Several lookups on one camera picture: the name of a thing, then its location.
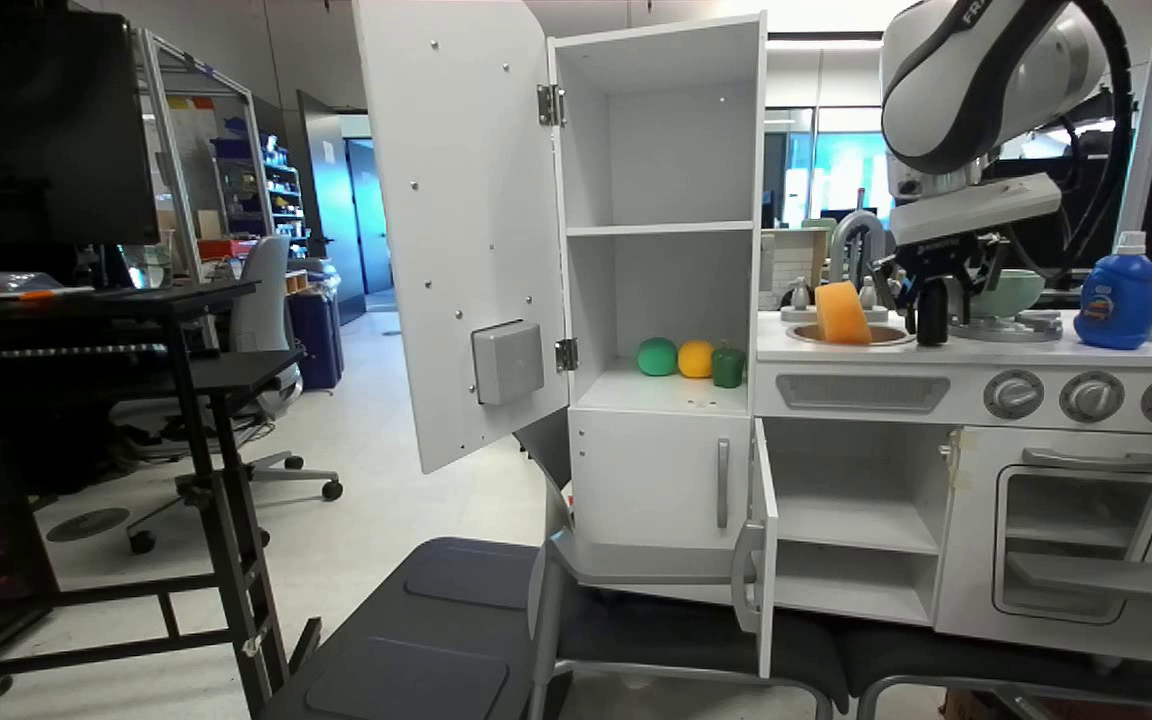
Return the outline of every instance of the white floor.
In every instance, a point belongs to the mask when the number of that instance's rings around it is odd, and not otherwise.
[[[342,383],[336,390],[299,397],[277,434],[253,447],[290,447],[309,461],[309,469],[336,469],[342,475],[342,499],[336,505],[320,505],[315,484],[257,489],[261,523],[272,531],[266,563],[277,574],[287,645],[294,645],[309,615],[325,615],[332,631],[419,541],[474,536],[536,542],[544,523],[544,479],[510,440],[474,451],[471,461],[436,475],[419,475],[396,316],[368,316],[349,322],[342,342]],[[117,484],[96,484],[42,506],[39,529],[47,531],[92,506],[126,506],[137,517],[172,497],[175,473],[179,469],[151,469]],[[51,542],[51,563],[65,587],[208,570],[208,550],[192,511],[172,511],[163,523],[156,523],[156,541],[156,550],[126,554],[124,531],[102,531],[77,542]],[[185,595],[179,609],[185,627],[218,624],[215,591]],[[19,651],[61,651],[107,638],[140,638],[156,631],[156,605],[102,605],[83,612],[54,612],[37,635],[19,645]],[[934,705],[929,700],[930,695],[894,700],[889,716],[934,716]],[[0,700],[0,720],[163,716],[249,716],[232,651],[198,646],[151,660],[15,676],[15,686]]]

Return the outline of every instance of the floor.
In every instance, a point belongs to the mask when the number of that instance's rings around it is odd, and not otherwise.
[[[442,473],[419,475],[414,431],[409,406],[399,319],[371,313],[342,327],[349,377],[336,390],[309,390],[283,425],[253,447],[294,447],[309,469],[336,469],[342,499],[325,505],[315,484],[257,489],[261,520],[272,531],[266,563],[287,645],[309,615],[325,615],[329,631],[419,542],[433,536],[474,536],[536,542],[544,523],[541,473],[510,440],[474,451]],[[78,497],[47,505],[39,529],[54,529],[92,506],[149,511],[172,497],[185,469],[149,469],[126,479],[96,484]],[[65,587],[149,579],[172,570],[208,570],[192,511],[167,511],[156,523],[156,550],[126,554],[124,531],[101,531],[71,542],[47,542]],[[218,624],[210,591],[179,595],[185,627]],[[15,651],[61,651],[107,638],[140,638],[161,631],[156,609],[102,605],[54,612]],[[0,700],[0,720],[240,720],[249,716],[226,646],[175,651],[156,660],[89,662],[65,672],[15,676]],[[579,676],[568,720],[584,716],[807,716],[799,690],[706,690],[624,676]],[[934,716],[934,695],[891,695],[889,720]]]

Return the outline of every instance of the cable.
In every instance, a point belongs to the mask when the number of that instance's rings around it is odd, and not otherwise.
[[[1099,188],[1096,188],[1090,205],[1083,208],[1074,233],[1064,239],[1054,288],[1073,285],[1073,265],[1089,250],[1096,229],[1109,221],[1110,205],[1120,198],[1115,188],[1123,188],[1127,153],[1131,153],[1131,50],[1127,50],[1123,22],[1109,10],[1103,0],[1074,0],[1074,7],[1089,17],[1089,22],[1096,28],[1096,35],[1103,44],[1115,126],[1110,126],[1109,159],[1099,170]]]

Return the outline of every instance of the bottle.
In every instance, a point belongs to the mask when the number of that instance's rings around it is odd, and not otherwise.
[[[1152,333],[1152,258],[1142,233],[1120,233],[1110,257],[1099,257],[1083,278],[1081,316],[1073,319],[1083,342],[1131,351]]]

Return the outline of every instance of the black desk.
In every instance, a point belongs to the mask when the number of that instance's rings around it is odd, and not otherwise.
[[[13,672],[185,651],[205,645],[232,645],[249,709],[257,712],[283,679],[287,651],[277,620],[277,600],[261,550],[257,506],[240,469],[232,434],[232,403],[261,390],[290,351],[226,351],[197,357],[192,322],[223,313],[257,285],[208,285],[167,290],[96,290],[54,299],[0,299],[0,415],[28,406],[68,406],[92,401],[175,397],[192,447],[192,505],[198,506],[210,570],[172,574],[121,587],[61,591],[54,609],[102,605],[126,595],[156,595],[163,615],[161,638],[102,645],[78,651],[0,660],[0,686]],[[121,346],[161,346],[144,363],[121,370],[65,370],[121,357]],[[208,434],[218,444],[218,469],[210,469]],[[179,631],[172,591],[215,587],[226,627]]]

